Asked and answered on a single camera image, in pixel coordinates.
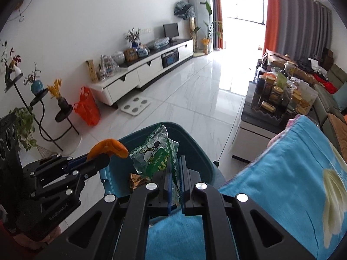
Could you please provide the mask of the person's left hand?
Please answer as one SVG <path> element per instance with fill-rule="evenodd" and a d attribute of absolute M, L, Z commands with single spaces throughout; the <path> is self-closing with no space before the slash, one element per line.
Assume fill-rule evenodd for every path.
<path fill-rule="evenodd" d="M 32 228 L 28 231 L 11 228 L 8 232 L 20 246 L 36 250 L 46 247 L 59 237 L 61 228 L 59 225 L 54 228 Z"/>

